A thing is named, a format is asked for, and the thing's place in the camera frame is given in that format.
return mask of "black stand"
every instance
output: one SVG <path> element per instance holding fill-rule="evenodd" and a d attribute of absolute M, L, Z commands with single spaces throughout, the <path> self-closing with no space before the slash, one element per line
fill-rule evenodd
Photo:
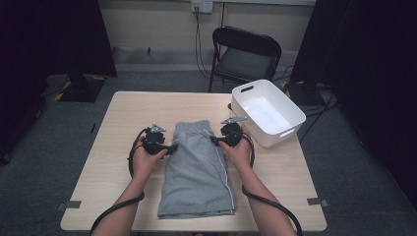
<path fill-rule="evenodd" d="M 63 88 L 57 100 L 95 102 L 104 85 L 104 79 L 86 77 L 83 74 L 69 74 L 68 76 L 71 82 Z"/>

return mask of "forearm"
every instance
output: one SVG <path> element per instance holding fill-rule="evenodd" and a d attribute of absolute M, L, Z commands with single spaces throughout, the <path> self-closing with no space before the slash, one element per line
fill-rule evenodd
<path fill-rule="evenodd" d="M 279 203 L 249 165 L 239 166 L 237 169 L 243 186 L 249 193 Z M 252 198 L 248 198 L 248 201 L 261 235 L 295 235 L 288 216 L 281 210 Z"/>
<path fill-rule="evenodd" d="M 147 180 L 147 175 L 135 176 L 115 205 L 140 196 Z M 111 212 L 101 220 L 92 235 L 130 235 L 137 209 L 138 203 L 134 203 Z"/>

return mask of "black chair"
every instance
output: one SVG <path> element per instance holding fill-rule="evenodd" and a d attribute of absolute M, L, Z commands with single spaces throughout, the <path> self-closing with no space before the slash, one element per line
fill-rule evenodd
<path fill-rule="evenodd" d="M 237 29 L 221 27 L 212 33 L 214 55 L 208 92 L 211 92 L 214 76 L 224 80 L 246 84 L 265 79 L 271 81 L 281 57 L 281 47 L 270 36 Z M 220 55 L 220 46 L 227 49 Z"/>

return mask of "gray carpet floor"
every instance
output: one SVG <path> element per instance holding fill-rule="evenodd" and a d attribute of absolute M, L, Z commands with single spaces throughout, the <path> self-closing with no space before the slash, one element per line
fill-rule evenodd
<path fill-rule="evenodd" d="M 47 97 L 41 116 L 11 152 L 11 163 L 0 166 L 0 235 L 88 235 L 63 231 L 64 212 L 56 206 L 71 198 L 114 92 L 207 92 L 209 87 L 198 71 L 118 74 L 106 81 L 95 103 Z M 50 77 L 45 94 L 65 78 Z M 235 86 L 214 82 L 213 91 L 231 92 Z M 323 97 L 329 98 L 328 89 Z M 302 108 L 306 114 L 317 112 Z M 308 118 L 299 137 L 314 119 Z M 416 211 L 386 169 L 360 145 L 354 124 L 339 106 L 314 123 L 301 145 L 319 198 L 329 203 L 324 207 L 328 228 L 304 235 L 417 235 Z"/>

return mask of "hand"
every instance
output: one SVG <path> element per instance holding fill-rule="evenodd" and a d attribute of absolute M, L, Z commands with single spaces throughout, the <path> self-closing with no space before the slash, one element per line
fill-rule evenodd
<path fill-rule="evenodd" d="M 240 126 L 240 129 L 244 134 L 249 138 L 251 134 L 245 126 Z M 218 144 L 226 151 L 227 159 L 229 159 L 236 168 L 250 166 L 249 155 L 251 153 L 251 146 L 249 142 L 245 139 L 241 139 L 239 144 L 235 147 L 231 147 L 223 141 L 218 142 Z"/>
<path fill-rule="evenodd" d="M 161 160 L 168 152 L 167 149 L 163 149 L 155 155 L 147 153 L 144 147 L 142 147 L 142 140 L 144 139 L 145 137 L 141 136 L 135 146 L 136 151 L 133 155 L 134 178 L 135 176 L 145 176 L 148 178 L 155 168 L 157 162 Z"/>

